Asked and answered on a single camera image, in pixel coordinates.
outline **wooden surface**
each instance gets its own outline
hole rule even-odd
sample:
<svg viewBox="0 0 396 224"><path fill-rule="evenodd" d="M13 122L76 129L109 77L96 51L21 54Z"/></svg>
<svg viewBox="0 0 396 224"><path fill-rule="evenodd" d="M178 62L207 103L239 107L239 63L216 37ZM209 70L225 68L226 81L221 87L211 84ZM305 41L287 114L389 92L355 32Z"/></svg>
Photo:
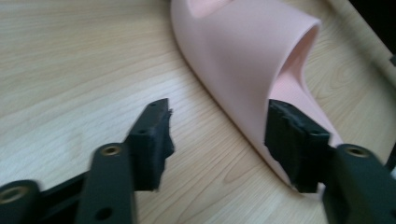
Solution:
<svg viewBox="0 0 396 224"><path fill-rule="evenodd" d="M288 0L323 20L306 81L348 143L385 161L396 140L396 69L344 0ZM144 106L169 98L177 152L141 223L326 223L287 188L208 95L177 49L169 1L0 1L0 185L48 189L121 141Z"/></svg>

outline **pink slide sandal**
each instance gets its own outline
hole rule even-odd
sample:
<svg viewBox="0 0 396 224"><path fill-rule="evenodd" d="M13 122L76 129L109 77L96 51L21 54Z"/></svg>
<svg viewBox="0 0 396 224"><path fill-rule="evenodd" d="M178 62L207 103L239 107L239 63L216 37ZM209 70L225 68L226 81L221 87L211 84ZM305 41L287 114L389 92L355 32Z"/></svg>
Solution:
<svg viewBox="0 0 396 224"><path fill-rule="evenodd" d="M266 162L290 184L263 143L268 100L290 103L342 143L304 83L320 21L276 0L172 0L183 55Z"/></svg>

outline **table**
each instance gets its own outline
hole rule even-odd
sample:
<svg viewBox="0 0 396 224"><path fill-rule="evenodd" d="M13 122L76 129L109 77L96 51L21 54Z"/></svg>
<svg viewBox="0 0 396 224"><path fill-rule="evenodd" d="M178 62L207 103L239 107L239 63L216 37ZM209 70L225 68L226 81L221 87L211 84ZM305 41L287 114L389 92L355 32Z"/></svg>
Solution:
<svg viewBox="0 0 396 224"><path fill-rule="evenodd" d="M323 21L310 90L345 142L385 162L396 140L396 69L346 0L287 0ZM0 2L0 185L48 189L120 142L144 106L169 98L177 152L160 192L138 192L141 223L326 223L286 187L187 66L169 1Z"/></svg>

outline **wood grain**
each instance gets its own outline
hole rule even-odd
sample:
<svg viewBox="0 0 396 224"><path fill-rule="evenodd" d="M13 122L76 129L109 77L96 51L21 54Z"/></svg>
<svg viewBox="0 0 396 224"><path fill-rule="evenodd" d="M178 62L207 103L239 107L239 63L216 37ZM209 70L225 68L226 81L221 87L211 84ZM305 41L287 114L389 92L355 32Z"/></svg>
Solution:
<svg viewBox="0 0 396 224"><path fill-rule="evenodd" d="M344 0L288 0L322 19L306 81L348 143L385 161L396 140L390 53ZM0 1L0 185L43 189L84 172L151 101L174 109L177 153L141 223L326 223L287 188L203 88L177 49L169 1Z"/></svg>

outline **pink object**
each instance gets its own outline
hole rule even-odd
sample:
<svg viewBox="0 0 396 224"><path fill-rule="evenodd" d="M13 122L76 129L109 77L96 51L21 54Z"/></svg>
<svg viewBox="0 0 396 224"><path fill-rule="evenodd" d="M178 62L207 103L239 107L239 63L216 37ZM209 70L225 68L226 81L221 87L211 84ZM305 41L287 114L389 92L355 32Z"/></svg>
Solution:
<svg viewBox="0 0 396 224"><path fill-rule="evenodd" d="M342 140L304 83L319 20L276 0L172 0L184 56L267 163L289 179L263 144L268 99L295 105Z"/></svg>

